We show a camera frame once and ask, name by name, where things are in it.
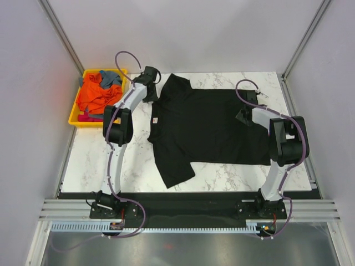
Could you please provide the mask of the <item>grey t-shirt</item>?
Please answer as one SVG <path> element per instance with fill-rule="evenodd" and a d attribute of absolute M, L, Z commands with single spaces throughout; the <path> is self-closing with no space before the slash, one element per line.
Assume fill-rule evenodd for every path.
<path fill-rule="evenodd" d="M 79 87 L 86 88 L 86 82 L 90 82 L 89 88 L 96 91 L 108 91 L 109 89 L 122 89 L 122 79 L 114 71 L 100 70 L 94 73 L 86 73 L 83 77 L 79 78 Z"/>

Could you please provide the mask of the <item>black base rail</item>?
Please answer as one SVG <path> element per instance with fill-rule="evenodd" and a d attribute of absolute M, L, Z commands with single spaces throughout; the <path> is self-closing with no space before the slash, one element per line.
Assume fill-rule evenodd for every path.
<path fill-rule="evenodd" d="M 135 192 L 118 197 L 100 191 L 91 219 L 123 219 L 130 225 L 240 225 L 248 219 L 287 218 L 283 200 L 264 202 L 260 192 Z"/>

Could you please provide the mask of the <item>black t-shirt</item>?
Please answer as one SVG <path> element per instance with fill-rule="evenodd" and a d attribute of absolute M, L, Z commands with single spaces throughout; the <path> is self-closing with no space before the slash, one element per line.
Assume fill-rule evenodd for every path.
<path fill-rule="evenodd" d="M 195 172 L 191 163 L 271 164 L 268 131 L 237 119 L 247 90 L 194 89 L 171 74 L 152 104 L 150 136 L 155 164 L 167 188 Z"/>

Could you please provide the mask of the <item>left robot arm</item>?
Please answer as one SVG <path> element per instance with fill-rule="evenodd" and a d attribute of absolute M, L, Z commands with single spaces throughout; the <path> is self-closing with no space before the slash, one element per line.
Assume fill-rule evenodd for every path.
<path fill-rule="evenodd" d="M 128 92 L 115 105 L 106 106 L 103 120 L 103 136 L 106 142 L 106 162 L 100 193 L 116 196 L 121 191 L 120 178 L 123 158 L 128 143 L 133 138 L 132 114 L 139 103 L 151 103 L 158 99 L 156 84 L 136 78 Z"/>

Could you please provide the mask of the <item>pink t-shirt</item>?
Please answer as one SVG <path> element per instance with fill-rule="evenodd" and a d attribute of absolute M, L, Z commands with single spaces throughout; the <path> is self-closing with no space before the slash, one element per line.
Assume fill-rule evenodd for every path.
<path fill-rule="evenodd" d="M 86 111 L 77 116 L 78 122 L 103 122 L 103 115 L 92 115 Z"/>

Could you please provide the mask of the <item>left aluminium frame post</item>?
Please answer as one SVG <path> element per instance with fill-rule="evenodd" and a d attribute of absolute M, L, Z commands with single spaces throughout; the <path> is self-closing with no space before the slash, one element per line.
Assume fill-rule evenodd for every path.
<path fill-rule="evenodd" d="M 52 5 L 50 4 L 50 2 L 48 0 L 39 0 L 38 1 L 41 8 L 43 9 L 43 11 L 45 12 L 47 18 L 49 19 L 52 27 L 54 28 L 57 36 L 59 37 L 60 41 L 62 42 L 65 50 L 67 51 L 67 53 L 69 54 L 72 62 L 74 63 L 76 69 L 78 70 L 78 72 L 80 73 L 80 75 L 82 75 L 85 71 L 85 68 L 83 67 L 76 51 L 74 50 L 63 26 L 61 25 Z"/>

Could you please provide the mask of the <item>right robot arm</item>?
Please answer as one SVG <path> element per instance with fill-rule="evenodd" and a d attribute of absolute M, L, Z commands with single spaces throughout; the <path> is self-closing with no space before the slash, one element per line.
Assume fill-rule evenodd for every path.
<path fill-rule="evenodd" d="M 267 218 L 274 212 L 273 203 L 283 199 L 290 172 L 309 155 L 305 120 L 301 116 L 282 115 L 265 106 L 244 107 L 236 118 L 247 126 L 258 124 L 268 131 L 271 167 L 260 188 L 262 199 L 254 204 L 255 214 L 260 218 Z"/>

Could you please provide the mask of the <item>orange t-shirt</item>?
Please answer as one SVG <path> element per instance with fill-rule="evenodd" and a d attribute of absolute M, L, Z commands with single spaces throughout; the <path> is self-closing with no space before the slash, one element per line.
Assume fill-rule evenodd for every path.
<path fill-rule="evenodd" d="M 123 90 L 109 89 L 108 91 L 96 91 L 89 88 L 90 82 L 86 82 L 86 88 L 79 90 L 75 100 L 80 111 L 86 111 L 92 115 L 101 115 L 108 105 L 116 104 L 123 96 Z"/>

